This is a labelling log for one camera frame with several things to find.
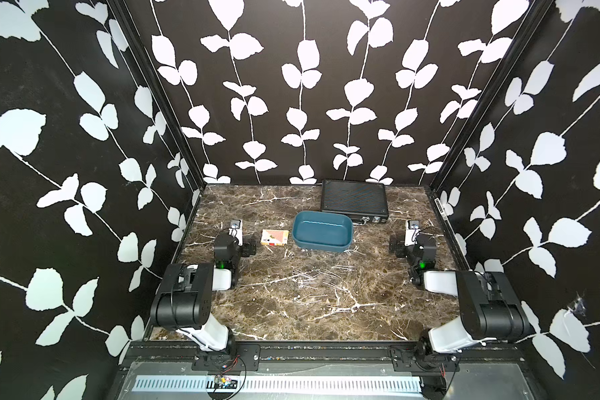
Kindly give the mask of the teal plastic storage box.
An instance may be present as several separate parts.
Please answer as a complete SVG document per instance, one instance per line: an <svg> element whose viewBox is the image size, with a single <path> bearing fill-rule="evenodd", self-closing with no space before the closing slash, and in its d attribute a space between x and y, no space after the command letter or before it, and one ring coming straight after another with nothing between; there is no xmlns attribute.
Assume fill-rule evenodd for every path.
<svg viewBox="0 0 600 400"><path fill-rule="evenodd" d="M353 222L342 214L302 211L293 222L292 237L299 248L343 253L353 241Z"/></svg>

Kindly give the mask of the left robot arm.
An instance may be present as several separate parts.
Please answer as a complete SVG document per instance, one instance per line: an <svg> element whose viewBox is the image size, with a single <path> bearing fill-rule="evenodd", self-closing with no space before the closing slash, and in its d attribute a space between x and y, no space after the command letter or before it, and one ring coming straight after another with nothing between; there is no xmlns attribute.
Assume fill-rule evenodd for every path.
<svg viewBox="0 0 600 400"><path fill-rule="evenodd" d="M235 289L240 261L256 252L255 237L230 229L216 236L213 261L168 265L150 308L151 325L186 336L204 352L233 357L234 334L213 316L213 294Z"/></svg>

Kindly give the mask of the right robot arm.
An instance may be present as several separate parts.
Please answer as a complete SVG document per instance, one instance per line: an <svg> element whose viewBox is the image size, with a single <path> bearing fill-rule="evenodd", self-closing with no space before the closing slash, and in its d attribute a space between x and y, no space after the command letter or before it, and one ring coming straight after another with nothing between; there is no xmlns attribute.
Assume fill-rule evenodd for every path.
<svg viewBox="0 0 600 400"><path fill-rule="evenodd" d="M419 354L453 354L479 343L517 341L533 330L504 273L436 269L436 239L417 229L405 231L402 238L391 236L388 251L409 262L413 286L458 300L459 316L425 330Z"/></svg>

